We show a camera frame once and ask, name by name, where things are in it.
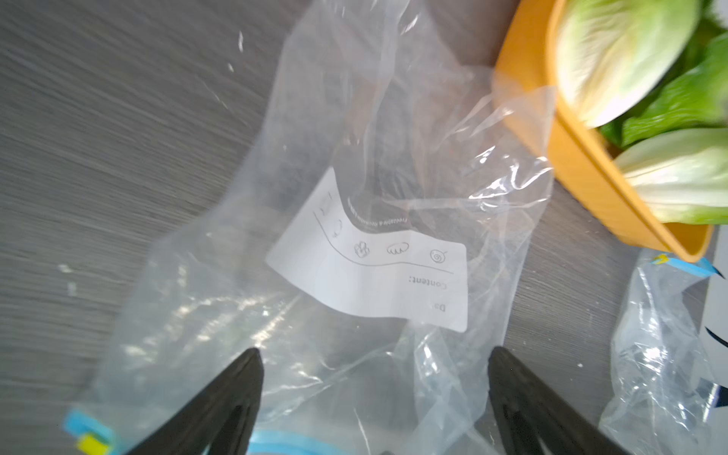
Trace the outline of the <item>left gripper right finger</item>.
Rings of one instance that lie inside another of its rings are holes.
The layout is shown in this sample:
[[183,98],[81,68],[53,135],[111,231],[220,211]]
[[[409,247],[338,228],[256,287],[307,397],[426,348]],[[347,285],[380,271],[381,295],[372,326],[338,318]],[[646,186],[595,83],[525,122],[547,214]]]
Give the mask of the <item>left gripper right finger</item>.
[[627,454],[506,348],[492,350],[487,373],[507,454]]

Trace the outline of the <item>yellow plastic tray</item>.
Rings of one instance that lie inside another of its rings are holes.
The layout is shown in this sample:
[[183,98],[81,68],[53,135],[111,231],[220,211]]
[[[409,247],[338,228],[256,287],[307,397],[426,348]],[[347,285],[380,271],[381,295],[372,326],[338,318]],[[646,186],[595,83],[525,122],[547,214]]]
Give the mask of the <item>yellow plastic tray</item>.
[[[521,1],[496,70],[526,90],[554,86],[564,8],[563,1]],[[584,127],[562,98],[555,105],[548,157],[559,183],[621,242],[671,252],[689,263],[707,252],[714,228],[660,223],[614,165],[604,138]]]

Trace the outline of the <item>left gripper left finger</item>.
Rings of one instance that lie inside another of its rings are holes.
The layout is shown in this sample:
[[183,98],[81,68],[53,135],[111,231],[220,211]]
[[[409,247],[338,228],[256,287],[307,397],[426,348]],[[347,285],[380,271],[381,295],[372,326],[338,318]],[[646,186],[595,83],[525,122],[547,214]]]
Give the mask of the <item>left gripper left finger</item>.
[[130,453],[245,454],[261,406],[264,375],[260,351],[244,351]]

